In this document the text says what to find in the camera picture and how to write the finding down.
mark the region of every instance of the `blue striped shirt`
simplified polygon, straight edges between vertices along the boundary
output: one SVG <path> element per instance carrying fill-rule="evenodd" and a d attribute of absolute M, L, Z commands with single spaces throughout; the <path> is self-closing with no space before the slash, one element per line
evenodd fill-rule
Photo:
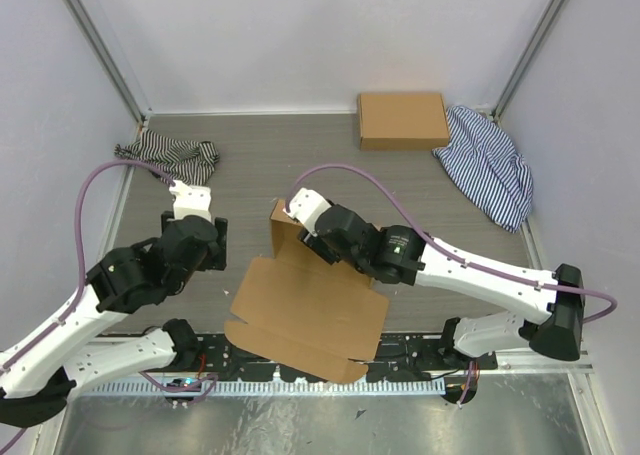
<path fill-rule="evenodd" d="M 531 170 L 496 124 L 467 107 L 447 110 L 451 140 L 433 150 L 453 183 L 491 220 L 515 232 L 531 211 Z"/>

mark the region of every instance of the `white cable tray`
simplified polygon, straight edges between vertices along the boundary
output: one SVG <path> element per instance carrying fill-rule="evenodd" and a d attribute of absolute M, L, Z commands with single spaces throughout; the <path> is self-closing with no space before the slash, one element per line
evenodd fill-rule
<path fill-rule="evenodd" d="M 178 377 L 158 378 L 164 383 Z M 140 377 L 125 378 L 116 382 L 107 383 L 83 396 L 155 396 L 160 395 L 160 389 L 151 385 Z M 335 383 L 308 383 L 296 381 L 293 383 L 280 380 L 272 382 L 218 382 L 216 388 L 211 391 L 209 397 L 257 397 L 279 396 L 288 397 L 319 397 L 319 396 L 353 396 L 353 395 L 444 395 L 444 379 L 430 382 L 377 382 L 367 383 L 359 380 L 355 383 L 341 385 Z M 185 395 L 197 395 L 194 392 L 185 392 Z"/>

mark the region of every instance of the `cardboard flap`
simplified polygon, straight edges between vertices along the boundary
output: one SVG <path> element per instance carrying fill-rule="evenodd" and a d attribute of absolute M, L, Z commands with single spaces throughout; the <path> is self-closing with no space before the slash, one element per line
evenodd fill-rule
<path fill-rule="evenodd" d="M 300 344 L 343 358 L 372 360 L 388 308 L 386 297 L 366 287 L 254 258 L 231 313 Z"/>
<path fill-rule="evenodd" d="M 367 373 L 367 366 L 332 355 L 298 341 L 246 323 L 226 321 L 224 334 L 243 350 L 335 383 L 352 383 Z"/>
<path fill-rule="evenodd" d="M 346 263 L 329 265 L 311 249 L 304 246 L 298 240 L 298 234 L 304 227 L 291 220 L 283 210 L 284 200 L 278 200 L 271 213 L 271 243 L 274 258 L 327 277 L 338 277 L 343 283 L 371 287 L 373 283 L 371 277 L 356 272 Z"/>

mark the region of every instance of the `cardboard box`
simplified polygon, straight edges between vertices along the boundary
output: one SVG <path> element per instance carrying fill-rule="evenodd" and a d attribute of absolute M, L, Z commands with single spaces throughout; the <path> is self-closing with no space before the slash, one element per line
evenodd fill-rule
<path fill-rule="evenodd" d="M 449 144 L 440 93 L 362 93 L 360 150 L 432 150 Z"/>
<path fill-rule="evenodd" d="M 389 300 L 345 263 L 329 265 L 297 239 L 301 225 L 280 200 L 271 214 L 274 258 L 254 258 L 227 321 L 231 343 L 256 355 L 336 383 L 367 373 Z"/>

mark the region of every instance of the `white bracket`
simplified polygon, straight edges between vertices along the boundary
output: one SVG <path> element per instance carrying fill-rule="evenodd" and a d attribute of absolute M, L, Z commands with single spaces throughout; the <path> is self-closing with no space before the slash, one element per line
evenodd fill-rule
<path fill-rule="evenodd" d="M 169 192 L 175 197 L 173 202 L 173 216 L 175 220 L 182 220 L 188 215 L 196 215 L 211 221 L 209 205 L 211 205 L 211 189 L 209 187 L 189 186 L 179 180 L 169 187 Z"/>

